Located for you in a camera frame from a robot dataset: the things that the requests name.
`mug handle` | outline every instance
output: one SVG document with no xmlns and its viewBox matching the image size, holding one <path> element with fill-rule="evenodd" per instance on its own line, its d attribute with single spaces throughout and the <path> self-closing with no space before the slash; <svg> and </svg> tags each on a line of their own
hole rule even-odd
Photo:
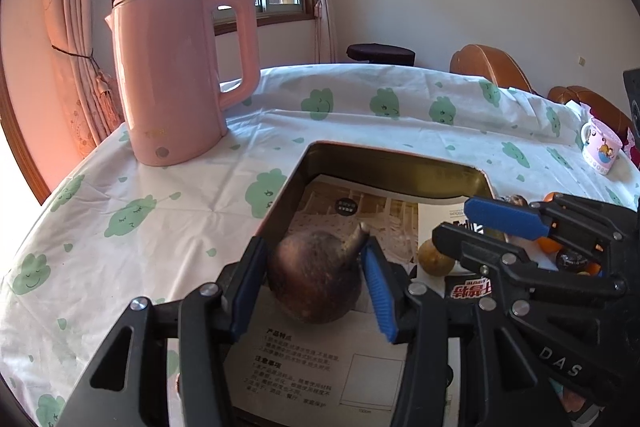
<svg viewBox="0 0 640 427">
<path fill-rule="evenodd" d="M 203 0 L 205 24 L 213 34 L 211 14 L 218 6 L 231 6 L 236 12 L 238 41 L 240 44 L 240 64 L 242 78 L 238 87 L 221 92 L 218 99 L 220 110 L 224 111 L 251 96 L 260 82 L 260 59 L 258 56 L 258 25 L 255 19 L 255 0 Z M 215 35 L 210 46 L 215 46 Z"/>
<path fill-rule="evenodd" d="M 591 122 L 587 122 L 582 126 L 582 129 L 580 129 L 580 138 L 582 138 L 582 143 L 584 145 L 587 145 L 587 138 L 589 136 L 590 128 L 591 128 Z"/>
</svg>

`pink electric kettle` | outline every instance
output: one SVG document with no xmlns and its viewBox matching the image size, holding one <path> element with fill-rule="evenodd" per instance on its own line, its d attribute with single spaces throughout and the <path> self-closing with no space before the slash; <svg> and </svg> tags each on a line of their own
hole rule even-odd
<svg viewBox="0 0 640 427">
<path fill-rule="evenodd" d="M 220 92 L 213 12 L 238 21 L 242 79 Z M 165 166 L 195 158 L 226 134 L 223 111 L 258 85 L 254 0 L 115 0 L 106 18 L 125 120 L 139 161 Z"/>
</svg>

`wooden door frame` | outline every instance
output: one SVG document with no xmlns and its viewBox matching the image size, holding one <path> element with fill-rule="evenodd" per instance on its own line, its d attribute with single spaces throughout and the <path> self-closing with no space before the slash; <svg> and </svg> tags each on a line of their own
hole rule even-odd
<svg viewBox="0 0 640 427">
<path fill-rule="evenodd" d="M 43 204 L 49 197 L 51 191 L 44 181 L 33 156 L 29 152 L 27 143 L 24 140 L 20 125 L 15 116 L 14 107 L 11 104 L 9 89 L 6 85 L 6 77 L 4 76 L 4 66 L 2 64 L 2 47 L 0 42 L 0 124 L 2 131 L 6 137 L 9 149 L 14 155 L 15 162 L 20 168 L 20 172 L 27 181 L 29 188 L 36 196 L 38 203 Z"/>
</svg>

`kettle spout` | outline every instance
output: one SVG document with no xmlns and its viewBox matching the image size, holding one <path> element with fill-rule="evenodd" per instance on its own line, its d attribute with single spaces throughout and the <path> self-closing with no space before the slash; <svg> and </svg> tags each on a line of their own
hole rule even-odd
<svg viewBox="0 0 640 427">
<path fill-rule="evenodd" d="M 113 13 L 110 13 L 109 15 L 107 15 L 104 18 L 104 20 L 107 23 L 107 26 L 109 27 L 109 29 L 113 32 Z"/>
</svg>

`black stool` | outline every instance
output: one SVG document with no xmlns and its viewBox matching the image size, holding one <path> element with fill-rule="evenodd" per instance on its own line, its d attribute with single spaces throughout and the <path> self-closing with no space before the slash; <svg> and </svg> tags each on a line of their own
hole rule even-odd
<svg viewBox="0 0 640 427">
<path fill-rule="evenodd" d="M 413 66 L 415 62 L 415 52 L 386 44 L 352 44 L 347 48 L 347 57 L 391 66 Z"/>
</svg>

